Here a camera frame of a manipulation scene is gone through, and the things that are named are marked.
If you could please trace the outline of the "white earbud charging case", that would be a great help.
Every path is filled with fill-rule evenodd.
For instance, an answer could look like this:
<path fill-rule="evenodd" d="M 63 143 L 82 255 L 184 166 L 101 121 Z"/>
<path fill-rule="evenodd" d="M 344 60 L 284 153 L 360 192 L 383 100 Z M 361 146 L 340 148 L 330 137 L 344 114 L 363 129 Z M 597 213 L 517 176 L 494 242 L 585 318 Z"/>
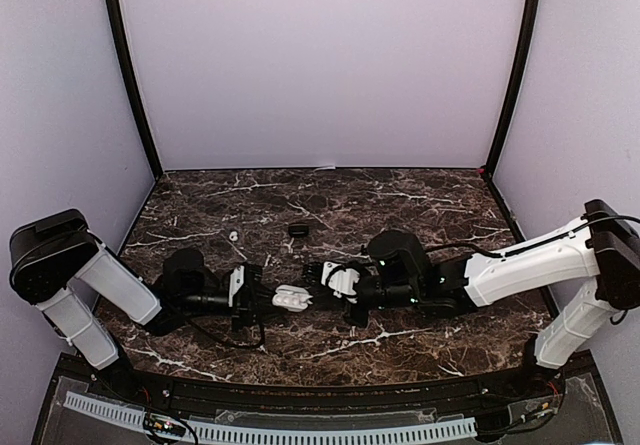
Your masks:
<path fill-rule="evenodd" d="M 312 304 L 313 296 L 304 288 L 280 285 L 272 297 L 272 305 L 289 312 L 300 313 Z"/>

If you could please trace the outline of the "black charging case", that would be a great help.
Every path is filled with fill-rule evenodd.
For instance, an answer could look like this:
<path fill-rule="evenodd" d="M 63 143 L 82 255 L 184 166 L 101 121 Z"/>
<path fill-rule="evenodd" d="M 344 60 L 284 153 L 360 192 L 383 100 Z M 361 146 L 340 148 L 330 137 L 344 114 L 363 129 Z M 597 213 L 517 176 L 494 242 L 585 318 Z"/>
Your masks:
<path fill-rule="evenodd" d="M 310 226 L 303 222 L 291 223 L 288 225 L 287 232 L 290 237 L 307 237 L 310 234 Z"/>

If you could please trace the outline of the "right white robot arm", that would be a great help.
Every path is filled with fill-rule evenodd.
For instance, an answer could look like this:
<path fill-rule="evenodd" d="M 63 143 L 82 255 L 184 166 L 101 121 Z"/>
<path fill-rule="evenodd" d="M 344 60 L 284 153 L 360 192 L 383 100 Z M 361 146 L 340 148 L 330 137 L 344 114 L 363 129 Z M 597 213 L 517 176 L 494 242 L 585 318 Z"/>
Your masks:
<path fill-rule="evenodd" d="M 413 307 L 423 315 L 453 318 L 497 301 L 572 279 L 584 282 L 559 315 L 525 348 L 526 364 L 510 378 L 521 399 L 534 397 L 570 356 L 606 322 L 639 305 L 638 218 L 606 202 L 586 203 L 584 213 L 546 235 L 489 252 L 433 263 L 419 239 L 386 230 L 367 245 L 374 273 L 350 263 L 345 279 L 345 320 L 365 327 L 372 309 Z"/>

